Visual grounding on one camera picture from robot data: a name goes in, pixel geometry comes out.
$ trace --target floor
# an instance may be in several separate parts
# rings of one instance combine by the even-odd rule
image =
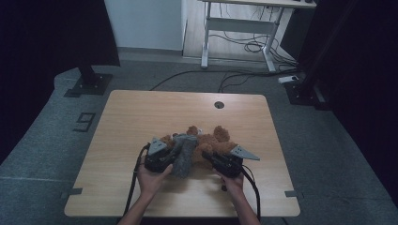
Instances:
[[[214,93],[227,70],[264,71],[260,63],[220,59],[211,61],[211,70],[202,70],[199,59],[170,54],[121,52],[120,59],[121,67],[94,67],[96,72],[114,75],[103,96],[64,97],[80,76],[77,69],[55,78],[49,102],[0,167],[0,224],[115,224],[114,217],[64,214],[68,193],[112,90],[149,90],[174,74],[191,71],[155,90]],[[262,224],[398,224],[398,209],[333,113],[291,105],[278,83],[282,76],[232,78],[225,85],[235,85],[224,88],[225,93],[267,98],[298,194],[298,217],[263,217]],[[79,127],[76,121],[81,113],[95,114],[87,132],[73,131]],[[192,224],[201,220],[146,221]]]

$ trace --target desk frame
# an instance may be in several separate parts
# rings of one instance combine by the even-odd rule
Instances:
[[[276,4],[275,1],[223,1],[223,0],[202,0],[203,2],[207,2],[207,15],[206,15],[206,25],[205,25],[205,42],[203,44],[202,50],[202,68],[208,67],[208,33],[210,30],[214,31],[229,31],[229,32],[240,32],[240,33],[253,33],[253,34],[261,34],[261,35],[269,35],[266,47],[263,48],[263,55],[266,59],[266,63],[268,66],[268,70],[270,72],[276,72],[275,66],[273,64],[273,57],[271,56],[270,49],[275,39],[276,32],[278,31],[278,27],[281,21],[281,17],[283,15],[283,11],[285,7],[291,8],[304,8],[311,7],[314,8],[316,6],[315,3],[302,5],[300,2],[292,1],[289,4]],[[277,19],[274,22],[259,22],[259,21],[250,21],[250,20],[236,20],[236,19],[226,19],[226,18],[212,18],[211,17],[211,3],[231,3],[231,4],[242,4],[242,5],[255,5],[255,6],[276,6],[280,7]]]

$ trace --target wooden table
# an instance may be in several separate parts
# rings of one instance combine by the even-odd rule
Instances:
[[[221,101],[223,109],[215,102]],[[79,172],[65,214],[70,217],[120,217],[130,190],[132,171],[141,148],[152,138],[185,132],[198,126],[212,133],[221,125],[231,141],[261,158],[244,160],[253,171],[261,196],[264,217],[294,217],[299,214],[293,190],[267,101],[259,95],[178,92],[114,91]],[[255,195],[249,182],[244,192],[255,211]],[[134,203],[140,193],[134,190]],[[192,168],[187,179],[169,176],[145,212],[147,217],[235,217],[220,178],[212,171]]]

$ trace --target table leg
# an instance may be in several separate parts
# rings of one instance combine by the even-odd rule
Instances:
[[[206,25],[205,25],[205,43],[203,43],[202,50],[202,68],[207,68],[207,60],[208,60],[208,24],[210,23],[210,10],[211,10],[211,2],[208,3],[207,6],[207,15],[206,15]]]
[[[276,71],[276,69],[274,67],[274,64],[273,64],[273,61],[272,61],[272,55],[270,53],[270,49],[272,47],[272,42],[275,39],[276,32],[278,31],[278,27],[279,27],[279,24],[280,24],[280,21],[281,21],[281,17],[283,15],[283,10],[284,10],[284,7],[280,7],[279,8],[278,18],[274,22],[274,26],[272,28],[271,36],[269,37],[269,39],[267,41],[266,48],[263,49],[263,55],[266,58],[268,70],[270,72],[275,72]]]

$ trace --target stuffed toy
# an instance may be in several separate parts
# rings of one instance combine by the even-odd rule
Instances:
[[[172,174],[179,178],[186,178],[191,166],[211,170],[211,163],[202,157],[203,151],[211,155],[213,152],[222,155],[237,146],[236,143],[230,142],[228,130],[221,126],[215,127],[212,134],[202,134],[198,127],[191,126],[186,133],[166,135],[161,141],[167,144],[168,149],[179,151],[172,171]]]

